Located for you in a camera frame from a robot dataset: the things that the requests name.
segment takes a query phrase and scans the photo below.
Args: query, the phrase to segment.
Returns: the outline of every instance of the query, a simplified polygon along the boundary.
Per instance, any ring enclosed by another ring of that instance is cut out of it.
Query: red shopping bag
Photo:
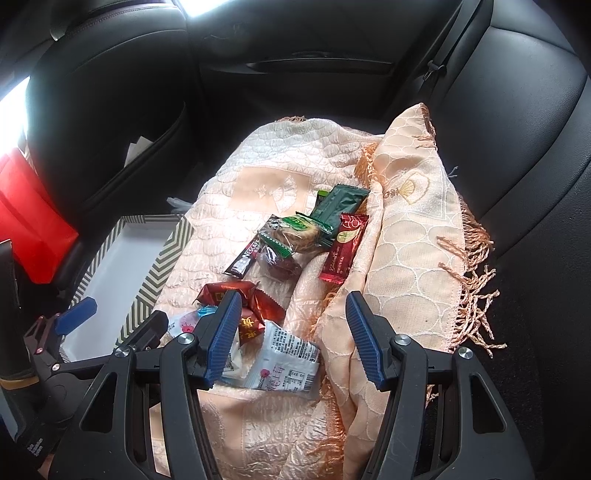
[[[49,283],[77,237],[21,152],[0,157],[0,241],[12,240],[31,281]]]

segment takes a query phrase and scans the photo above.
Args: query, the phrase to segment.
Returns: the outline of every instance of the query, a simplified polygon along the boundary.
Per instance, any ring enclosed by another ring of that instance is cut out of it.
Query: snack wrapper
[[[368,197],[369,190],[351,185],[335,185],[320,204],[314,207],[310,217],[328,225],[331,233],[320,238],[320,244],[331,247],[340,225],[341,213],[355,213],[359,205]]]
[[[168,319],[168,332],[173,338],[181,333],[192,333],[198,321],[199,315],[196,310],[173,315]]]
[[[211,315],[212,313],[216,313],[216,310],[217,307],[214,305],[205,305],[197,311],[197,315],[199,316],[199,318],[205,317],[205,315]]]
[[[301,275],[301,266],[294,260],[291,252],[280,242],[267,234],[259,235],[264,244],[256,257],[262,272],[275,280],[296,280]]]
[[[242,369],[242,352],[240,350],[240,341],[238,338],[238,330],[234,335],[230,353],[226,360],[226,365],[223,368],[222,378],[240,378]]]
[[[338,285],[342,285],[349,275],[353,258],[369,221],[367,215],[342,213],[340,217],[339,233],[319,275],[321,280]]]
[[[329,192],[327,190],[318,190],[318,192],[316,192],[316,204],[314,205],[314,208],[318,207],[328,194]]]
[[[251,281],[207,283],[203,286],[199,295],[197,295],[196,300],[203,305],[218,306],[228,290],[238,290],[238,293],[242,297],[242,306],[246,307],[248,299],[251,297],[255,288],[256,285]]]
[[[285,310],[265,292],[248,281],[207,283],[199,292],[197,301],[218,306],[228,290],[238,290],[242,296],[242,315],[238,324],[240,345],[265,331],[264,320],[282,323]]]
[[[290,253],[304,253],[317,249],[320,235],[331,231],[328,225],[296,212],[288,217],[269,218],[259,233],[281,243]]]
[[[240,280],[243,279],[254,264],[256,255],[260,249],[261,240],[257,235],[250,242],[248,242],[244,250],[242,250],[240,255],[236,257],[236,260],[232,262],[232,264],[226,269],[224,273],[226,275],[240,278]]]
[[[314,394],[320,349],[274,322],[265,321],[265,337],[242,386],[254,390]]]

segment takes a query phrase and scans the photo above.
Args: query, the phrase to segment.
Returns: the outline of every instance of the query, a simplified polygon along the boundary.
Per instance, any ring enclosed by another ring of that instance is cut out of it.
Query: red chocolate wrapper
[[[252,296],[252,293],[256,285],[251,281],[221,281],[217,283],[207,283],[203,286],[199,295],[197,295],[197,301],[202,305],[220,305],[223,296],[228,290],[238,290],[238,293],[242,297],[242,306],[246,307],[248,299]]]
[[[324,262],[319,279],[338,285],[345,282],[368,221],[369,216],[367,215],[340,214],[339,233],[330,248],[329,256]]]
[[[259,336],[265,331],[263,320],[272,320],[282,324],[285,310],[269,295],[256,288],[249,281],[227,281],[207,283],[199,292],[196,301],[203,305],[220,305],[228,290],[237,290],[242,297],[242,315],[238,324],[240,345]]]

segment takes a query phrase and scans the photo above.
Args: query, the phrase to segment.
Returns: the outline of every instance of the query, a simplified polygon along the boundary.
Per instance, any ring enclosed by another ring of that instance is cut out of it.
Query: green candy wrapper
[[[314,205],[314,208],[318,207],[328,194],[328,190],[318,190],[316,193],[316,204]]]
[[[351,185],[335,185],[322,202],[312,210],[310,217],[330,226],[332,232],[323,234],[320,245],[330,248],[340,226],[341,213],[355,213],[359,205],[368,197],[368,189]]]

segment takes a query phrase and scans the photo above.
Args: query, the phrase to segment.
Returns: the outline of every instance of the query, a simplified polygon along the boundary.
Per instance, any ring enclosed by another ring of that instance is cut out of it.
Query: car door
[[[229,148],[285,116],[383,132],[374,120],[430,60],[459,4],[233,0],[189,18],[191,51]]]

